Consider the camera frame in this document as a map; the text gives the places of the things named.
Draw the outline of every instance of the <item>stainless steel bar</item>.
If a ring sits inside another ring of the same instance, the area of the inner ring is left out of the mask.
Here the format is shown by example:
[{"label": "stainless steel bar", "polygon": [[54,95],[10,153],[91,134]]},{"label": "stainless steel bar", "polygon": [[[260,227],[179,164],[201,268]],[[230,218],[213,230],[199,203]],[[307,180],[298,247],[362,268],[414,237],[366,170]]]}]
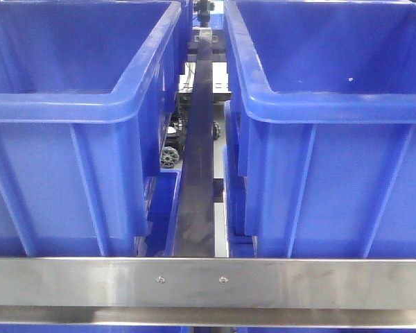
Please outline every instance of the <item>stainless steel bar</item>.
[{"label": "stainless steel bar", "polygon": [[212,31],[201,30],[180,183],[175,257],[214,256]]},{"label": "stainless steel bar", "polygon": [[0,305],[416,310],[416,260],[0,258]]},{"label": "stainless steel bar", "polygon": [[416,310],[0,307],[0,323],[416,328]]}]

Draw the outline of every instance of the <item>metal rail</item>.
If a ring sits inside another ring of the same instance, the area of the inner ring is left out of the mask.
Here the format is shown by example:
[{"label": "metal rail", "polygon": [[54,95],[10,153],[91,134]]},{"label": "metal rail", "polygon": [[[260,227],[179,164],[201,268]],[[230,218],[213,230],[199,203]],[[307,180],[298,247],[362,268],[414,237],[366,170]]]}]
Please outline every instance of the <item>metal rail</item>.
[{"label": "metal rail", "polygon": [[0,323],[416,327],[416,260],[0,258]]},{"label": "metal rail", "polygon": [[212,31],[201,30],[182,166],[175,257],[214,256]]}]

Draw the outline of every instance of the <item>bin rib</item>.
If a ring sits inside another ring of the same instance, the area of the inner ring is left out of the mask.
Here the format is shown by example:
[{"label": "bin rib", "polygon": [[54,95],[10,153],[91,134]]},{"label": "bin rib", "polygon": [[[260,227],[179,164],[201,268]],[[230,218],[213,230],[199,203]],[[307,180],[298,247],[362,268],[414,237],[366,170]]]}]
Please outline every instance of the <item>bin rib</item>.
[{"label": "bin rib", "polygon": [[9,211],[15,230],[19,235],[21,245],[28,257],[37,255],[33,231],[31,230],[29,214],[26,211],[23,197],[19,193],[15,175],[10,170],[10,164],[3,160],[6,154],[0,148],[0,193]]}]

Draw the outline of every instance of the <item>metal frame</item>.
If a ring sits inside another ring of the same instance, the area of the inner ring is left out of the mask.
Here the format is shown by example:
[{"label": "metal frame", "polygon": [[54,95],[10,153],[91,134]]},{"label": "metal frame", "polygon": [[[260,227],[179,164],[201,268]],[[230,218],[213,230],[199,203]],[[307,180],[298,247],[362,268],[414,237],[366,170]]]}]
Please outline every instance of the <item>metal frame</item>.
[{"label": "metal frame", "polygon": [[180,182],[175,257],[214,256],[212,31],[200,31]]},{"label": "metal frame", "polygon": [[416,327],[416,260],[214,259],[211,31],[201,30],[175,256],[0,258],[0,323]]}]

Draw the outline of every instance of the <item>machine part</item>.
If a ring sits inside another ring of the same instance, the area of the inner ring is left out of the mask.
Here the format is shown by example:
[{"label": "machine part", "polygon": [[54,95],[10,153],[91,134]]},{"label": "machine part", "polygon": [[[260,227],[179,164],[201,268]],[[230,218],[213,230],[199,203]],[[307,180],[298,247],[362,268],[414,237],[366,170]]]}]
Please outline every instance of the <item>machine part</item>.
[{"label": "machine part", "polygon": [[212,31],[200,30],[180,182],[174,257],[214,256],[212,59]]},{"label": "machine part", "polygon": [[160,157],[160,164],[164,169],[172,169],[179,162],[180,156],[177,149],[165,146],[162,149],[162,156]]},{"label": "machine part", "polygon": [[412,328],[416,260],[0,258],[0,323]]},{"label": "machine part", "polygon": [[220,124],[217,121],[215,121],[213,122],[213,139],[217,140],[220,137],[220,134]]}]

